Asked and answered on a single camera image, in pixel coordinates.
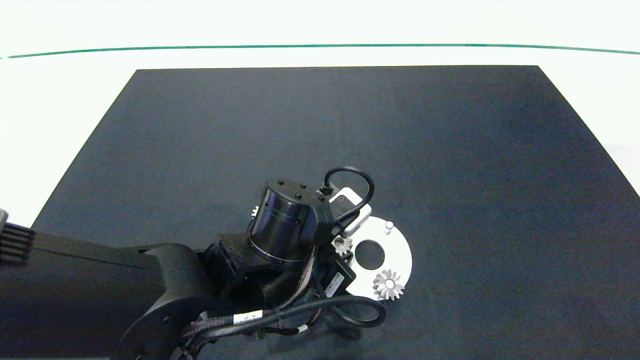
black mat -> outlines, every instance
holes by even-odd
[[[352,337],[326,317],[202,359],[640,359],[640,199],[537,67],[139,70],[34,227],[202,248],[267,178],[335,165],[376,180],[406,295]]]

metal gear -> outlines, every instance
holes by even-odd
[[[331,242],[333,247],[335,247],[335,251],[338,255],[343,256],[346,255],[349,251],[351,251],[351,247],[353,246],[353,240],[351,238],[343,238],[341,236],[336,236],[335,239]]]
[[[373,289],[378,294],[379,300],[400,299],[404,285],[400,282],[400,276],[390,270],[382,270],[373,280]]]

black cable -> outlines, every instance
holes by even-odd
[[[320,296],[321,299],[327,299],[326,294],[324,293],[324,288],[322,287],[322,284],[320,283],[320,276],[317,275],[317,267],[314,267],[313,270],[313,278],[314,278],[314,284],[316,286],[316,291],[318,293],[318,295]],[[385,321],[385,317],[382,316],[382,320],[380,320],[380,316],[373,319],[373,320],[363,320],[363,319],[358,319],[358,318],[354,318],[353,316],[345,313],[344,311],[340,310],[337,306],[332,306],[331,308],[329,308],[329,310],[334,313],[336,316],[338,316],[341,320],[350,323],[351,325],[355,325],[358,327],[376,327],[378,325],[380,325],[382,322]]]
[[[300,275],[300,280],[298,281],[298,285],[294,293],[282,304],[280,304],[274,311],[278,312],[289,307],[291,304],[302,298],[304,294],[306,294],[306,290],[309,286],[313,274],[313,268],[315,267],[315,263],[317,261],[317,251],[317,246],[312,249],[311,255],[309,255],[309,260],[307,261],[307,264],[305,265],[302,274]],[[182,337],[190,338],[199,332],[213,329],[215,327],[221,327],[224,325],[231,325],[233,323],[233,315],[218,316],[216,318],[195,321],[185,326],[185,328],[182,330]]]
[[[345,211],[343,214],[341,214],[341,215],[339,215],[338,217],[335,218],[335,223],[340,227],[343,227],[342,226],[342,221],[344,219],[347,219],[347,218],[353,216],[354,214],[358,213],[358,211],[360,211],[360,209],[362,209],[369,201],[371,201],[371,198],[373,198],[373,193],[374,193],[374,191],[376,189],[376,187],[375,187],[375,185],[373,183],[373,179],[371,178],[371,176],[369,174],[367,174],[366,172],[360,170],[359,168],[355,168],[355,167],[335,167],[335,168],[327,171],[327,173],[324,175],[324,183],[323,183],[322,187],[320,188],[320,191],[325,195],[331,195],[333,190],[331,188],[331,184],[329,183],[329,179],[331,178],[331,175],[335,174],[336,172],[343,172],[343,171],[352,172],[354,174],[360,175],[363,179],[365,179],[365,181],[367,181],[367,185],[369,187],[369,190],[367,191],[367,195],[364,197],[364,199],[362,199],[362,201],[360,201],[356,206],[354,206],[350,210]]]
[[[217,327],[198,333],[191,343],[187,346],[187,351],[190,354],[197,354],[202,346],[206,343],[223,338],[225,336],[233,336],[238,334],[244,334],[247,332],[257,331],[263,327],[267,327],[271,324],[277,323],[280,320],[296,316],[298,314],[306,313],[307,311],[314,311],[324,307],[346,305],[346,304],[361,304],[369,306],[378,312],[378,317],[373,320],[368,320],[367,323],[371,326],[377,326],[385,321],[387,312],[385,308],[377,301],[371,300],[366,297],[357,297],[353,295],[345,295],[333,297],[330,299],[321,299],[305,304],[288,307],[281,312],[271,313],[263,318],[252,320],[249,322],[238,323],[235,325],[228,325],[223,327]]]

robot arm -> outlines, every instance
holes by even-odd
[[[367,181],[363,199],[330,183],[340,171]],[[300,333],[323,309],[378,326],[380,301],[402,294],[411,261],[401,233],[370,216],[373,191],[371,177],[351,167],[330,170],[320,190],[269,180],[247,232],[219,234],[202,251],[175,243],[105,247],[9,224],[0,213],[0,356],[192,359],[222,337]],[[375,268],[354,260],[355,246],[368,241],[394,244]],[[382,270],[405,245],[408,269]],[[337,307],[344,304],[378,316],[354,318]],[[310,317],[301,326],[274,326],[303,313]]]

green line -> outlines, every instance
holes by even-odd
[[[8,59],[30,58],[33,56],[97,53],[102,51],[129,50],[178,50],[178,49],[278,49],[304,47],[520,47],[526,49],[556,49],[574,51],[593,51],[596,53],[614,53],[640,55],[640,51],[592,49],[589,47],[550,46],[550,45],[518,45],[518,44],[301,44],[301,45],[187,45],[187,46],[142,46],[142,47],[108,47],[105,49],[82,49],[53,51],[50,53],[36,53],[7,56]]]

